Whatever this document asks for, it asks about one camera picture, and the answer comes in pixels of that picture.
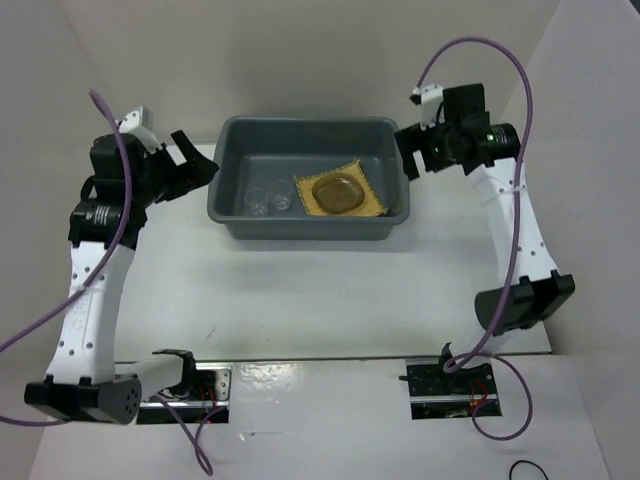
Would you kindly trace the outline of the clear glass cup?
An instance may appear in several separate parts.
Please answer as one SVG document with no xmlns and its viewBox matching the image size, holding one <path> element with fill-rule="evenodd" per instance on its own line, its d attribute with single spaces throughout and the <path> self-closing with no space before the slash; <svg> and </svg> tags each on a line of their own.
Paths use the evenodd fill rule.
<svg viewBox="0 0 640 480">
<path fill-rule="evenodd" d="M 247 213 L 251 216 L 264 217 L 268 214 L 269 195 L 263 188 L 252 188 L 245 193 L 244 201 Z"/>
<path fill-rule="evenodd" d="M 287 211 L 291 206 L 293 186 L 287 180 L 276 180 L 269 186 L 272 204 L 279 211 Z"/>
</svg>

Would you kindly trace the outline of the yellow bamboo placemat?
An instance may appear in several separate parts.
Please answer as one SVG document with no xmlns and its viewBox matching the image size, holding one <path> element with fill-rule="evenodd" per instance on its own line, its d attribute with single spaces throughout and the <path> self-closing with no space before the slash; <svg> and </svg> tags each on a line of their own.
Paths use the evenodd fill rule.
<svg viewBox="0 0 640 480">
<path fill-rule="evenodd" d="M 361 167 L 361 160 L 294 178 L 307 215 L 379 217 L 388 212 Z"/>
</svg>

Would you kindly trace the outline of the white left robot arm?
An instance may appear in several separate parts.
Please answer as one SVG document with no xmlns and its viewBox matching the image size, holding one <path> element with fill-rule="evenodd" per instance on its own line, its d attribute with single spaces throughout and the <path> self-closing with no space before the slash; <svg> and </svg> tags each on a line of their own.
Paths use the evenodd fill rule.
<svg viewBox="0 0 640 480">
<path fill-rule="evenodd" d="M 69 220 L 71 303 L 44 378 L 24 391 L 27 405 L 59 421 L 126 425 L 163 389 L 180 400 L 198 390 L 188 350 L 156 350 L 123 373 L 114 360 L 120 300 L 147 208 L 208 185 L 219 169 L 183 131 L 171 138 L 181 164 L 165 146 L 152 150 L 131 133 L 99 137 L 90 149 L 93 173 Z"/>
</svg>

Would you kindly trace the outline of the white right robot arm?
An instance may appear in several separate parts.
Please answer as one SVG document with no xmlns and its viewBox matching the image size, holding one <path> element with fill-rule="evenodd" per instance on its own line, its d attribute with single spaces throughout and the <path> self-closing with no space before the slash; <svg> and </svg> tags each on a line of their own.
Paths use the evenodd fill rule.
<svg viewBox="0 0 640 480">
<path fill-rule="evenodd" d="M 395 134 L 404 174 L 415 180 L 421 173 L 460 170 L 478 196 L 496 253 L 499 286 L 476 294 L 468 338 L 442 349 L 439 384 L 459 393 L 472 382 L 473 368 L 516 333 L 551 317 L 575 282 L 559 271 L 541 234 L 519 135 L 509 123 L 491 122 L 483 85 L 429 84 L 414 88 L 410 100 L 421 119 Z"/>
</svg>

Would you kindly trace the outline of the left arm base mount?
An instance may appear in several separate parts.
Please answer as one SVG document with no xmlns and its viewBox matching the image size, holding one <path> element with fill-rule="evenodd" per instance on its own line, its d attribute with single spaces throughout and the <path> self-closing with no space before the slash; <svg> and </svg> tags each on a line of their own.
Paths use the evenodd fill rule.
<svg viewBox="0 0 640 480">
<path fill-rule="evenodd" d="M 177 424 L 164 400 L 188 426 L 206 423 L 227 423 L 231 397 L 233 366 L 231 363 L 198 362 L 195 383 L 185 391 L 165 388 L 144 401 L 135 423 L 137 425 Z"/>
</svg>

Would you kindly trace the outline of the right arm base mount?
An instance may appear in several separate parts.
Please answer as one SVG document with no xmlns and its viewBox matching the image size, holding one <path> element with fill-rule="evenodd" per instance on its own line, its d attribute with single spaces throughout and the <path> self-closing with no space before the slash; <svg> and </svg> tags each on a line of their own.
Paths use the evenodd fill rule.
<svg viewBox="0 0 640 480">
<path fill-rule="evenodd" d="M 413 420 L 470 418 L 476 407 L 478 417 L 502 415 L 489 363 L 447 374 L 442 361 L 407 360 L 399 380 L 408 387 Z"/>
</svg>

